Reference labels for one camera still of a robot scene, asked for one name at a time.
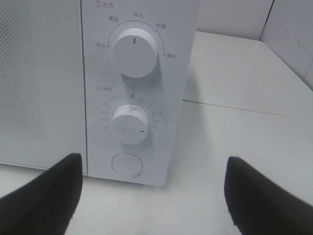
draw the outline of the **black rubber pad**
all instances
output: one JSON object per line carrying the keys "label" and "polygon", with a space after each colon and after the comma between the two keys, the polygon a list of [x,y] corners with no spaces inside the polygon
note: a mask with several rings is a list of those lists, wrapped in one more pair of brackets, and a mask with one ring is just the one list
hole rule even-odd
{"label": "black rubber pad", "polygon": [[224,193],[243,235],[313,235],[313,207],[238,157],[228,159]]}
{"label": "black rubber pad", "polygon": [[0,199],[0,235],[63,235],[82,190],[82,158],[70,154]]}

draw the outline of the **microwave oven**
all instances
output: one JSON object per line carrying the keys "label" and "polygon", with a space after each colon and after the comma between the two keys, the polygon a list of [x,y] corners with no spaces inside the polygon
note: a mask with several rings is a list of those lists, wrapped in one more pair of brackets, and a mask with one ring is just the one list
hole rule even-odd
{"label": "microwave oven", "polygon": [[0,162],[163,185],[200,0],[1,0]]}

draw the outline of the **round button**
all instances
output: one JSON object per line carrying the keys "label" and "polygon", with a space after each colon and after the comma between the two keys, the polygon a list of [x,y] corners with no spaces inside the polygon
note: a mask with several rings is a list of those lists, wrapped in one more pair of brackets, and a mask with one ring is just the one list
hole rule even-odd
{"label": "round button", "polygon": [[130,153],[120,153],[113,157],[112,168],[119,174],[138,177],[142,170],[142,161]]}

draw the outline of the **microwave control panel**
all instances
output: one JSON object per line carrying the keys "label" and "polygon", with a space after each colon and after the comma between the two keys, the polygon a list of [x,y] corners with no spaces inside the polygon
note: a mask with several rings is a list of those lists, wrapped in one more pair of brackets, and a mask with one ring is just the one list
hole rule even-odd
{"label": "microwave control panel", "polygon": [[163,185],[200,0],[82,0],[88,175]]}

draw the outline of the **white wall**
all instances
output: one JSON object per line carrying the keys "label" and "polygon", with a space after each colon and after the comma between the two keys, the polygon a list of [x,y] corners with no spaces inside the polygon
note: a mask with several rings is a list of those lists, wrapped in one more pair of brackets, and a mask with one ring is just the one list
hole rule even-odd
{"label": "white wall", "polygon": [[259,40],[273,0],[202,0],[198,31]]}
{"label": "white wall", "polygon": [[313,89],[313,0],[275,0],[261,40]]}

